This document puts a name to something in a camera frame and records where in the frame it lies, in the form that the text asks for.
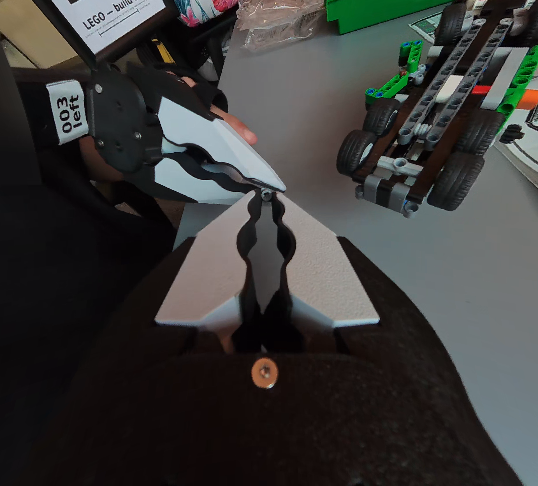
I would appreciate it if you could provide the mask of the green white lego truck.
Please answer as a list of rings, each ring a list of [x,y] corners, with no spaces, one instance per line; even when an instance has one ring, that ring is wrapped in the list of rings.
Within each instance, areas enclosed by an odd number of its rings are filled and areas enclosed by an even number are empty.
[[[336,161],[358,200],[405,218],[424,202],[456,210],[496,142],[537,133],[537,0],[454,0],[433,38],[423,63],[422,40],[400,44]]]

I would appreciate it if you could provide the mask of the person's left hand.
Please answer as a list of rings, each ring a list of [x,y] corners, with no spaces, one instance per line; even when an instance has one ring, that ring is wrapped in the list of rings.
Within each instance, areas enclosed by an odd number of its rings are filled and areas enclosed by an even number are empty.
[[[252,130],[236,116],[225,112],[215,105],[211,105],[210,111],[212,114],[224,120],[230,127],[232,127],[233,130],[235,130],[244,140],[246,140],[249,145],[253,146],[257,143],[257,135],[253,133]]]

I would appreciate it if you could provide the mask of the person's black clothing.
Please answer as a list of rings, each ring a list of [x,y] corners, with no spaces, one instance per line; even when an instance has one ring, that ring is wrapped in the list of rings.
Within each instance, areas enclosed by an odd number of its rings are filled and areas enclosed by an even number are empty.
[[[1,485],[12,485],[97,335],[176,231],[129,184],[137,214],[93,185],[79,142],[38,153],[43,183],[1,187]]]

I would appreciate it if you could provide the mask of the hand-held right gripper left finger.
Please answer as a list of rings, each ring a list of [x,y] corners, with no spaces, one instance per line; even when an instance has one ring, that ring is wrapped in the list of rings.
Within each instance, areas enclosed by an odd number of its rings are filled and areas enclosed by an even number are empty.
[[[198,232],[154,318],[158,325],[211,332],[227,353],[260,348],[249,253],[261,202],[261,191],[250,191]]]

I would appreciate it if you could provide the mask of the green white sticker sheet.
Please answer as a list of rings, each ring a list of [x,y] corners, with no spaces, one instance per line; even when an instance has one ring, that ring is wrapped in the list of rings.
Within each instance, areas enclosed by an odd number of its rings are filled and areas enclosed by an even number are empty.
[[[408,27],[417,33],[422,39],[433,45],[435,42],[435,33],[440,24],[441,16],[442,12],[438,12],[428,17],[419,19],[414,23],[409,24]]]

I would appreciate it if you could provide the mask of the lego instruction booklet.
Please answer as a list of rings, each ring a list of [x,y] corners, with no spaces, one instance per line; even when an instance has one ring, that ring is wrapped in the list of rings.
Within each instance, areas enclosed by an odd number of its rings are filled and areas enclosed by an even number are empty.
[[[494,146],[537,187],[537,105],[514,109]]]

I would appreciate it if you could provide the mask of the yellow black tool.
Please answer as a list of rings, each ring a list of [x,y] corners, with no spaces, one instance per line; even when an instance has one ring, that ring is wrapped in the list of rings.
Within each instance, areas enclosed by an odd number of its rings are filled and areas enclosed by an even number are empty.
[[[152,38],[150,46],[151,46],[151,51],[158,62],[171,64],[172,66],[175,65],[175,61],[172,55],[168,52],[166,47],[163,45],[163,43],[159,39]]]

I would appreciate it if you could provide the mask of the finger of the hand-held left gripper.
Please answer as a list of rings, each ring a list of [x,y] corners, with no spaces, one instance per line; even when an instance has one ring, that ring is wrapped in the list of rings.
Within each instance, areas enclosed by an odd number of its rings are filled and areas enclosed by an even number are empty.
[[[157,184],[203,204],[234,204],[256,186],[209,171],[189,154],[167,154],[154,167]]]
[[[157,117],[169,144],[196,147],[216,163],[234,168],[245,180],[286,191],[273,168],[225,120],[205,118],[166,97],[160,100]]]

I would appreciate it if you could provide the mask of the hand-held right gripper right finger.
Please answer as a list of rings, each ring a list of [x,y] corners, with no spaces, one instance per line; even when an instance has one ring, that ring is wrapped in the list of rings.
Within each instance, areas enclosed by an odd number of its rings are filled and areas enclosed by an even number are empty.
[[[283,194],[273,195],[272,218],[283,260],[264,312],[268,351],[302,352],[337,329],[380,322],[336,234]]]

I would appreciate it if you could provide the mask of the clear plastic bag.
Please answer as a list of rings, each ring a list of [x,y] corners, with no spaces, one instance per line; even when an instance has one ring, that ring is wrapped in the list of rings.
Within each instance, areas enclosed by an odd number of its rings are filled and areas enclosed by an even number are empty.
[[[271,28],[323,9],[324,0],[239,0],[237,27],[240,31]]]
[[[319,18],[297,19],[287,24],[250,29],[243,46],[248,52],[262,52],[288,46],[313,37],[318,33],[321,24]]]

